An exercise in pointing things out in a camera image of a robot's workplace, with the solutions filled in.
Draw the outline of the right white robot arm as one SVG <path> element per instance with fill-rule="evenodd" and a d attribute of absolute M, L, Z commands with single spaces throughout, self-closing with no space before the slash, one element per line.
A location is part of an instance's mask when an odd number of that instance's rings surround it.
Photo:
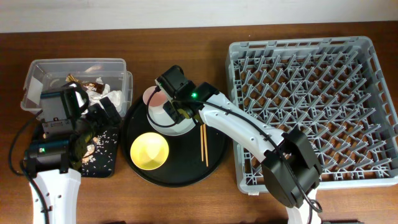
<path fill-rule="evenodd" d="M 256 158 L 266 189 L 285 206 L 289 223 L 321 222 L 315 196 L 323 169 L 306 134 L 260 122 L 209 83 L 158 87 L 178 113 L 221 131 Z"/>

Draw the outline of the yellow bowl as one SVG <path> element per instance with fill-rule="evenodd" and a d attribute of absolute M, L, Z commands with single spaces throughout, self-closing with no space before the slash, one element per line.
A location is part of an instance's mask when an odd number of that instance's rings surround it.
<path fill-rule="evenodd" d="M 130 148 L 133 164 L 142 170 L 154 170 L 162 166 L 169 156 L 169 145 L 158 133 L 144 133 L 137 137 Z"/>

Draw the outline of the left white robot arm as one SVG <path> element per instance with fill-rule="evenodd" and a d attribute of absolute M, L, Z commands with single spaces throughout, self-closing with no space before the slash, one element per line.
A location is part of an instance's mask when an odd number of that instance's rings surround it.
<path fill-rule="evenodd" d="M 43 98 L 40 115 L 45 137 L 31 142 L 20 163 L 32 190 L 34 223 L 75 223 L 88 146 L 121 117 L 109 98 L 80 106 L 75 96 Z"/>

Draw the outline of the wooden chopstick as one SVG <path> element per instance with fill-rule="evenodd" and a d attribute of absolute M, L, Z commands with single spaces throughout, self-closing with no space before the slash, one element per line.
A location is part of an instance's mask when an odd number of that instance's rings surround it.
<path fill-rule="evenodd" d="M 206 166 L 209 166 L 208 162 L 208 144 L 207 144 L 207 131 L 206 131 L 206 125 L 203 124 L 201 126 L 201 136 L 202 136 L 202 149 L 203 149 L 203 160 L 206 163 Z"/>
<path fill-rule="evenodd" d="M 200 126 L 201 161 L 204 162 L 203 125 Z"/>

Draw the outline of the pink plastic cup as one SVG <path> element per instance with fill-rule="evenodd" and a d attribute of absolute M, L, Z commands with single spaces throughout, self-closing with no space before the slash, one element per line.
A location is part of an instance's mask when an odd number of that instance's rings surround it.
<path fill-rule="evenodd" d="M 147 102 L 155 91 L 156 86 L 151 86 L 149 87 L 143 94 L 142 99 L 145 105 L 147 105 Z M 164 112 L 163 106 L 164 104 L 168 101 L 165 93 L 160 90 L 159 92 L 155 93 L 150 102 L 149 102 L 149 110 L 155 114 L 161 114 Z"/>

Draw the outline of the white napkin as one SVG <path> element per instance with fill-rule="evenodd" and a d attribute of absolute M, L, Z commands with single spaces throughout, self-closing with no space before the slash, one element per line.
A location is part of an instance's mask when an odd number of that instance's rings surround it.
<path fill-rule="evenodd" d="M 101 78 L 97 78 L 96 81 L 97 83 L 103 83 Z M 108 97 L 111 102 L 114 104 L 118 112 L 121 112 L 122 109 L 122 91 L 121 90 L 110 90 L 111 87 L 108 84 L 105 84 L 105 89 L 102 94 L 99 94 L 97 92 L 91 91 L 91 90 L 86 90 L 88 96 L 89 96 L 89 101 L 90 101 L 90 106 L 96 103 L 100 103 L 100 99 L 104 97 Z"/>

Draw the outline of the gold snack wrapper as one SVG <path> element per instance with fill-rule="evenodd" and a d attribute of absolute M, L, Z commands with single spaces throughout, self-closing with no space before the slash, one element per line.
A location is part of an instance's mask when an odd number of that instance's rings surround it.
<path fill-rule="evenodd" d="M 82 87 L 86 88 L 87 90 L 91 90 L 91 91 L 97 92 L 99 94 L 102 94 L 105 89 L 105 84 L 103 84 L 103 83 L 81 81 L 81 80 L 75 78 L 71 73 L 67 75 L 66 81 L 67 82 L 77 82 Z"/>

